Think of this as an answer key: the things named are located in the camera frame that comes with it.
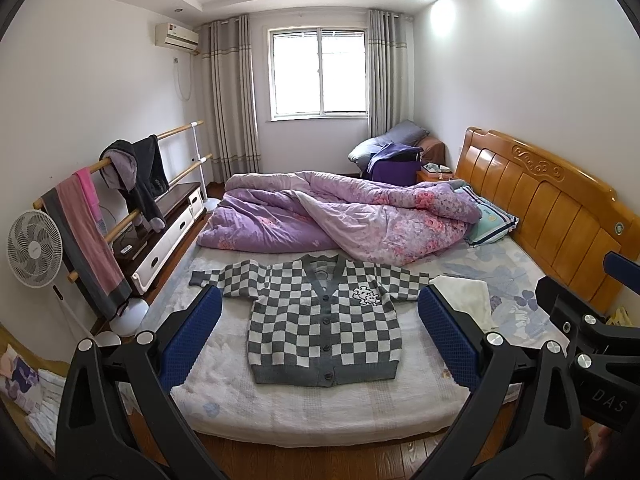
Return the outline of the person's right hand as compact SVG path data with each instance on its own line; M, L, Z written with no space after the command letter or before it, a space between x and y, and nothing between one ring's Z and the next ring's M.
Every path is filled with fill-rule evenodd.
M639 478L639 435L621 434L608 427L598 431L585 469L586 479Z

